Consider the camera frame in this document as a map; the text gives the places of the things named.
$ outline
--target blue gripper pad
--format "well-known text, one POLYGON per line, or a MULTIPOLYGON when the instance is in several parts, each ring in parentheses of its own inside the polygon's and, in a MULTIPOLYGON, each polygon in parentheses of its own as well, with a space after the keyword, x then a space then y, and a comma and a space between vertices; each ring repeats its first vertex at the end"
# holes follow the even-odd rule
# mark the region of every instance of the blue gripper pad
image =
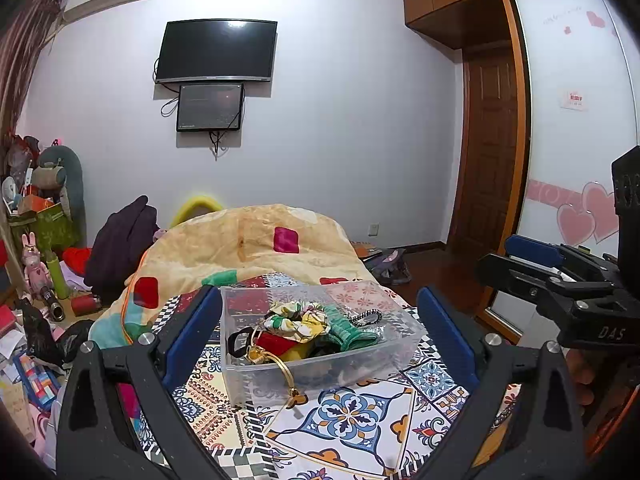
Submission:
POLYGON ((474 353, 428 286, 418 292, 418 316, 447 365, 449 375, 472 393, 480 382, 474 353))
POLYGON ((220 322, 221 314, 222 296, 220 290, 213 287, 166 354, 166 372, 162 385, 169 393, 187 382, 211 332, 220 322))
POLYGON ((558 248, 524 236, 511 235, 504 241, 504 250, 509 256, 516 256, 545 267, 559 267, 564 257, 558 248))

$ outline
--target patterned bedsheet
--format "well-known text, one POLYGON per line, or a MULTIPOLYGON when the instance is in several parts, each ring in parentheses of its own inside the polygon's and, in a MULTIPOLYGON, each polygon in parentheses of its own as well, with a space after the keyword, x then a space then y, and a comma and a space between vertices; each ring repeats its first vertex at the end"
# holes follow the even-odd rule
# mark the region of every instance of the patterned bedsheet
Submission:
MULTIPOLYGON (((302 283, 280 273, 238 286, 293 286, 302 283)), ((350 282, 349 301, 390 298, 417 319, 414 307, 385 287, 350 282)), ((192 295, 175 296, 152 330, 158 332, 192 295)), ((510 387, 498 412, 504 420, 517 390, 510 387)), ((231 406, 220 367, 220 332, 215 330, 188 382, 173 393, 184 418, 231 478, 243 480, 369 480, 407 478, 442 440, 468 392, 447 374, 433 341, 425 336, 411 365, 384 378, 351 388, 303 396, 295 406, 231 406)), ((146 456, 168 466, 144 416, 135 424, 146 456)))

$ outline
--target curtain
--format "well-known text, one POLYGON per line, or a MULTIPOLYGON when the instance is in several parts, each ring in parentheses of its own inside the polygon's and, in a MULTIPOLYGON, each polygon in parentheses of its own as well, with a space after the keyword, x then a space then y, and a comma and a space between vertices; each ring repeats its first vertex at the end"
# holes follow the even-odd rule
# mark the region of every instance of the curtain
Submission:
MULTIPOLYGON (((27 97, 38 55, 52 25, 61 15, 62 0, 25 0, 13 23, 0 39, 0 167, 7 172, 6 154, 14 140, 15 127, 27 97)), ((13 286, 24 290, 22 266, 1 205, 0 234, 9 256, 6 265, 13 286)))

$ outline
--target heart decal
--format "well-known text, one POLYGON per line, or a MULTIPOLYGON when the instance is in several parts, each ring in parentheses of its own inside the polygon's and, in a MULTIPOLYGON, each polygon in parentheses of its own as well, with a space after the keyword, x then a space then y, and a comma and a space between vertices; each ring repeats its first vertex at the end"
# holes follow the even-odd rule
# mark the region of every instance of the heart decal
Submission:
POLYGON ((587 241, 596 229, 596 221, 591 213, 577 211, 570 204, 562 204, 556 218, 564 242, 571 246, 587 241))
POLYGON ((589 23, 591 23, 591 27, 605 28, 607 25, 605 21, 592 10, 587 10, 587 18, 589 19, 589 23))
POLYGON ((593 237, 597 244, 618 232, 618 216, 616 215, 614 196, 613 193, 607 193, 602 184, 589 182, 584 186, 582 206, 595 218, 596 226, 593 237))

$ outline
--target green scrunchie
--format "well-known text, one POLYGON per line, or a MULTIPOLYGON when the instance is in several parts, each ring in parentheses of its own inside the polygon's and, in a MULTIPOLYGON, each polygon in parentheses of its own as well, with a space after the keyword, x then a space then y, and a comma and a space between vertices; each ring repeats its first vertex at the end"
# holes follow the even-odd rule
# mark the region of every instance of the green scrunchie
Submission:
POLYGON ((326 318, 331 325, 329 333, 322 336, 327 341, 340 345, 340 351, 356 350, 375 345, 378 336, 353 326, 334 304, 323 306, 326 318))

